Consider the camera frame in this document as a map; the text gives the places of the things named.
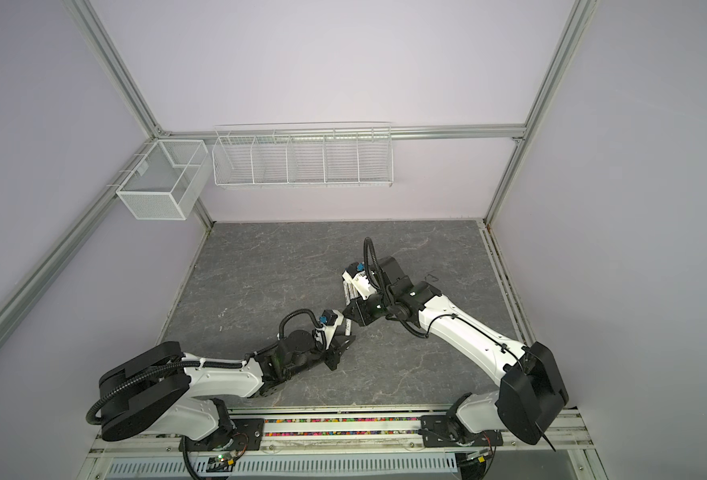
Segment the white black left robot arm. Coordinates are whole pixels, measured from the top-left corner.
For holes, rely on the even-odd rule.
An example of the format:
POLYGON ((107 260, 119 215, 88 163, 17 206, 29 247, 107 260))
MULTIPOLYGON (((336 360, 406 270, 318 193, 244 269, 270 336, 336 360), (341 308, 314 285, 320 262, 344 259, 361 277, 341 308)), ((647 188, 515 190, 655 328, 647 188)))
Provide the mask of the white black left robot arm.
POLYGON ((320 364, 335 370, 353 342, 339 326, 296 330, 243 360, 225 360, 165 341, 103 374, 85 420, 108 442, 143 433, 203 440, 231 432, 225 397, 267 396, 320 364))

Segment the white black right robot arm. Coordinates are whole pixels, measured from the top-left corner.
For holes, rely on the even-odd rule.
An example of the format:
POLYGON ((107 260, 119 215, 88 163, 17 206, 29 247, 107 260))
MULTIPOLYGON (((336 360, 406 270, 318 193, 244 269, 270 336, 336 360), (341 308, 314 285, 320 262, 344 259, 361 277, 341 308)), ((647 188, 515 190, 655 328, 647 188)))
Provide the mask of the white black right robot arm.
POLYGON ((553 352, 541 342, 531 345, 509 338, 471 317, 429 282, 415 283, 395 258, 371 266, 350 264, 341 275, 348 303, 345 318, 367 326, 379 319, 395 321, 411 334, 437 337, 469 358, 487 374, 497 391, 467 393, 443 417, 443 441, 469 444, 483 432, 507 430, 535 445, 569 403, 569 394, 553 352))

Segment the white marker black tip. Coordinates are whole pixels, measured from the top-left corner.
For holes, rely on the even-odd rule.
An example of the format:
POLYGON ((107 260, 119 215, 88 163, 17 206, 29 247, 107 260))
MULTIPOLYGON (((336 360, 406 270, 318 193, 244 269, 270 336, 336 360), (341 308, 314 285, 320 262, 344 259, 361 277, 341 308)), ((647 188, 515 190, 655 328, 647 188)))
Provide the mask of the white marker black tip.
POLYGON ((349 286, 347 283, 343 282, 342 284, 343 287, 343 294, 344 294, 344 299, 345 299, 345 305, 347 306, 350 303, 351 300, 351 294, 349 290, 349 286))

